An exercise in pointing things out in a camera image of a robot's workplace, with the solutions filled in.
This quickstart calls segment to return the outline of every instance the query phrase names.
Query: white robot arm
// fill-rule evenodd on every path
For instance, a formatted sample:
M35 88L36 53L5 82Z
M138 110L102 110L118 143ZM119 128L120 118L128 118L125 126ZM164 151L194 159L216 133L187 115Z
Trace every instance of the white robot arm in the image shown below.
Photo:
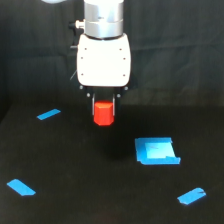
M42 1L58 3L63 0ZM73 46L78 50L77 77L81 88L86 89L87 97L91 99L94 121L102 126L113 123L113 119L106 119L109 110L108 113L102 113L105 109L103 103L108 105L109 102L101 101L100 108L97 107L93 88L116 89L112 96L111 118L115 116L115 105L121 97L120 92L128 89L130 79L131 53L128 37L123 33L123 4L124 0L84 0L84 20L69 25L72 29L84 31L78 45Z

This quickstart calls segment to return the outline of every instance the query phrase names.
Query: black background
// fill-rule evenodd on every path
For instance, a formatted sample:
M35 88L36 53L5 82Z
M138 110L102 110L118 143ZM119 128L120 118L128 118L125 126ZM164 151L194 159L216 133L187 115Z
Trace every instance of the black background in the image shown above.
M1 0L0 7L1 76L10 101L83 103L76 78L69 80L76 51L68 29L83 19L83 1ZM223 10L220 0L126 0L124 32L138 87L123 104L222 106Z
M107 128L70 81L68 22L83 10L0 0L0 223L223 223L224 1L125 1L134 84ZM139 137L171 137L181 165L136 162ZM12 179L36 195L20 197ZM196 187L207 196L181 205Z

